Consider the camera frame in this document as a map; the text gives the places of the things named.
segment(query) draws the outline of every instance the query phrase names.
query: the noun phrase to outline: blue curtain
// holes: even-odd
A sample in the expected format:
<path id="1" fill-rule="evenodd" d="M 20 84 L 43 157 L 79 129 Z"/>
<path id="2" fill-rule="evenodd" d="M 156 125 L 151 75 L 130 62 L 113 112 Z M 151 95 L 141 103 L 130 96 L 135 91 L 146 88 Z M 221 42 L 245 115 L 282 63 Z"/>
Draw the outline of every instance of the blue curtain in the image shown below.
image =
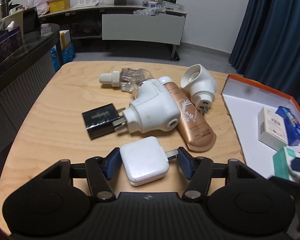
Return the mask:
<path id="1" fill-rule="evenodd" d="M 249 0 L 229 62 L 300 105 L 300 0 Z"/>

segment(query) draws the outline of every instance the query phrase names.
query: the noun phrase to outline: white bottle cap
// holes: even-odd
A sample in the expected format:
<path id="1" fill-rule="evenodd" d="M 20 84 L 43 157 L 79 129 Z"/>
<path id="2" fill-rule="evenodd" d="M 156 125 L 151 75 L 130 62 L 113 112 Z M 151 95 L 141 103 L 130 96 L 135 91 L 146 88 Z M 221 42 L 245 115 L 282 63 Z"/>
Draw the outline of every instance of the white bottle cap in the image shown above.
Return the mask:
<path id="1" fill-rule="evenodd" d="M 120 71 L 101 74 L 99 82 L 101 84 L 112 85 L 113 87 L 120 87 Z"/>
<path id="2" fill-rule="evenodd" d="M 169 83 L 169 82 L 173 82 L 173 80 L 170 77 L 160 77 L 160 78 L 158 78 L 158 80 L 160 81 L 160 83 L 162 85 Z"/>
<path id="3" fill-rule="evenodd" d="M 14 24 L 15 24 L 15 22 L 12 21 L 12 22 L 7 26 L 6 30 L 8 30 L 9 32 L 11 32 L 11 31 L 13 30 L 13 28 L 14 28 Z"/>

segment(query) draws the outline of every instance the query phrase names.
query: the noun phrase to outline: metal container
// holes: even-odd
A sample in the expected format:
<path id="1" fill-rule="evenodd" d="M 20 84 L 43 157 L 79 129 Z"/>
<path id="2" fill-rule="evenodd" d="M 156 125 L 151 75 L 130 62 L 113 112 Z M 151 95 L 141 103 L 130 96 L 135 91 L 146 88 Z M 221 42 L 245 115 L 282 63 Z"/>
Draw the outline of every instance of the metal container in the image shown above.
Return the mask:
<path id="1" fill-rule="evenodd" d="M 23 10 L 23 5 L 19 5 L 16 7 L 16 11 L 21 10 L 21 9 Z"/>
<path id="2" fill-rule="evenodd" d="M 0 0 L 0 18 L 3 19 L 9 15 L 8 0 Z"/>

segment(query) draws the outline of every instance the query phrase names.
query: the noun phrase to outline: small white box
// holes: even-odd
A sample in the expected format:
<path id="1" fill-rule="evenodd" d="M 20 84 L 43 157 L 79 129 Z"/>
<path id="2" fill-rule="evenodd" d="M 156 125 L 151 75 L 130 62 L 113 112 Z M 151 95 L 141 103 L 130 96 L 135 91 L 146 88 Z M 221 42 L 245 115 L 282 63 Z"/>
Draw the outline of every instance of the small white box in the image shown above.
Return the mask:
<path id="1" fill-rule="evenodd" d="M 276 151 L 288 145 L 283 118 L 265 107 L 258 114 L 258 139 Z"/>
<path id="2" fill-rule="evenodd" d="M 120 155 L 133 186 L 160 179 L 169 170 L 169 160 L 159 141 L 153 136 L 122 145 Z"/>
<path id="3" fill-rule="evenodd" d="M 70 39 L 70 31 L 60 31 L 60 44 L 61 44 L 61 50 L 65 50 L 71 43 Z"/>

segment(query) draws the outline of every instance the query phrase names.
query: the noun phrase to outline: yellow box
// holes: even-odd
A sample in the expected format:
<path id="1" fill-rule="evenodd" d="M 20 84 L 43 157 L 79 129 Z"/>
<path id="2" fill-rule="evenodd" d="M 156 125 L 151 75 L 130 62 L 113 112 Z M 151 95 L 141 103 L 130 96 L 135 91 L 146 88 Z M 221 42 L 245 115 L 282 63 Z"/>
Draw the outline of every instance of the yellow box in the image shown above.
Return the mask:
<path id="1" fill-rule="evenodd" d="M 57 12 L 70 8 L 70 0 L 51 0 L 49 3 L 50 12 Z"/>

